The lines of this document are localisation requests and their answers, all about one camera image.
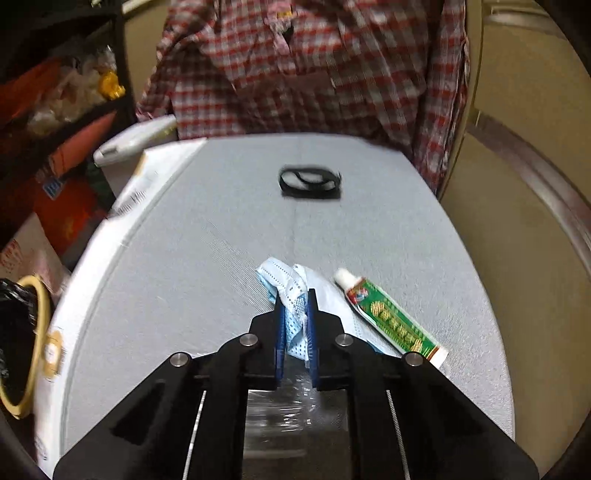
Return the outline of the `blue face mask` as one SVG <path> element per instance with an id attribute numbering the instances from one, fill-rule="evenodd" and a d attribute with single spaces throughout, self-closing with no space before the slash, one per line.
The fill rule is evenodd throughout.
<path id="1" fill-rule="evenodd" d="M 377 330 L 353 312 L 338 287 L 311 268 L 300 264 L 289 266 L 270 257 L 256 270 L 259 281 L 269 292 L 270 302 L 280 302 L 284 307 L 286 322 L 286 351 L 294 358 L 308 362 L 308 290 L 313 289 L 318 309 L 338 316 L 342 329 L 356 338 L 365 340 L 377 352 L 399 356 Z"/>

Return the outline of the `white small trash bin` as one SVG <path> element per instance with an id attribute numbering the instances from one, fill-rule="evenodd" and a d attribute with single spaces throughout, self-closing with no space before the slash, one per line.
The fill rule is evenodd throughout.
<path id="1" fill-rule="evenodd" d="M 177 121 L 174 115 L 135 123 L 102 144 L 94 152 L 93 162 L 117 197 L 146 149 L 176 140 Z"/>

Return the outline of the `clear plastic bag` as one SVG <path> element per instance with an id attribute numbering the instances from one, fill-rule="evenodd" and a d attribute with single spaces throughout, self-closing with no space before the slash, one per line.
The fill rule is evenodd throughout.
<path id="1" fill-rule="evenodd" d="M 348 431 L 346 393 L 318 391 L 304 361 L 288 356 L 280 386 L 273 391 L 249 390 L 245 434 L 287 436 Z"/>

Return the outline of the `yellow rim trash bucket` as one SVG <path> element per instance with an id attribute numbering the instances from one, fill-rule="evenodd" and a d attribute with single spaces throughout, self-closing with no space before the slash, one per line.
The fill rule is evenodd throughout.
<path id="1" fill-rule="evenodd" d="M 42 280 L 1 280 L 1 402 L 13 417 L 31 413 L 53 303 Z"/>

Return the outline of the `white plastic bags on shelf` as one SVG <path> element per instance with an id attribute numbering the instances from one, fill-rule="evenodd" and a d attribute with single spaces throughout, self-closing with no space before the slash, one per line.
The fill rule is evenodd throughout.
<path id="1" fill-rule="evenodd" d="M 64 58 L 59 83 L 36 102 L 27 132 L 33 137 L 47 137 L 93 108 L 112 101 L 98 91 L 100 76 L 108 70 L 117 74 L 115 54 L 109 46 L 82 57 Z"/>

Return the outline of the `green toothpaste tube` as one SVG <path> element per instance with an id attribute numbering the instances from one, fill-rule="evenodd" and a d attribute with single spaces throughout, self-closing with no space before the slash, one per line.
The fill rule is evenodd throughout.
<path id="1" fill-rule="evenodd" d="M 401 354 L 418 353 L 436 368 L 443 366 L 449 351 L 381 287 L 345 268 L 335 272 L 334 280 L 353 311 Z"/>

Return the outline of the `orange bag on shelf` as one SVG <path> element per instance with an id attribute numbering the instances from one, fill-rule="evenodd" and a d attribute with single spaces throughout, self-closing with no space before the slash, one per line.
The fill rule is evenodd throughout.
<path id="1" fill-rule="evenodd" d="M 28 113 L 59 83 L 61 60 L 50 58 L 20 77 L 1 85 L 1 126 Z"/>

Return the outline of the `black shelf rack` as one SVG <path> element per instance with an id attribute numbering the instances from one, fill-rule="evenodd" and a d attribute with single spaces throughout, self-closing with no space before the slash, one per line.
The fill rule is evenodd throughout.
<path id="1" fill-rule="evenodd" d="M 1 187 L 107 114 L 135 120 L 122 2 L 2 2 Z"/>

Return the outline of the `red plaid shirt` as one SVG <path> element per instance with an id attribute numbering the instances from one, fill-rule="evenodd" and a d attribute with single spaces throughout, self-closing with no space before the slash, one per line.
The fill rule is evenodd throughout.
<path id="1" fill-rule="evenodd" d="M 432 190 L 466 104 L 463 1 L 174 1 L 139 120 L 181 139 L 318 132 L 404 153 Z"/>

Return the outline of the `white rice sack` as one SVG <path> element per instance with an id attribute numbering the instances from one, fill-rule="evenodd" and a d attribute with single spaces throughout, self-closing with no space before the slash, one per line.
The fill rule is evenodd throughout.
<path id="1" fill-rule="evenodd" d="M 1 250 L 1 277 L 16 282 L 38 276 L 57 304 L 67 288 L 70 273 L 47 239 L 38 216 L 32 213 Z"/>

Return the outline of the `yellow plastic bag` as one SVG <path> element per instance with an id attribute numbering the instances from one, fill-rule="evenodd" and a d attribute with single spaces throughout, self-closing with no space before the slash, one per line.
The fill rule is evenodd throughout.
<path id="1" fill-rule="evenodd" d="M 99 93 L 108 100 L 116 100 L 123 97 L 126 93 L 125 88 L 119 84 L 117 74 L 108 70 L 101 74 L 98 82 Z"/>

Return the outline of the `red blue package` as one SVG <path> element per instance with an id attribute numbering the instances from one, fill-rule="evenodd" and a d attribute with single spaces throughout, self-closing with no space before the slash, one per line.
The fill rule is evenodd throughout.
<path id="1" fill-rule="evenodd" d="M 35 175 L 33 211 L 59 256 L 66 253 L 91 220 L 105 216 L 85 177 L 59 179 L 44 170 Z"/>

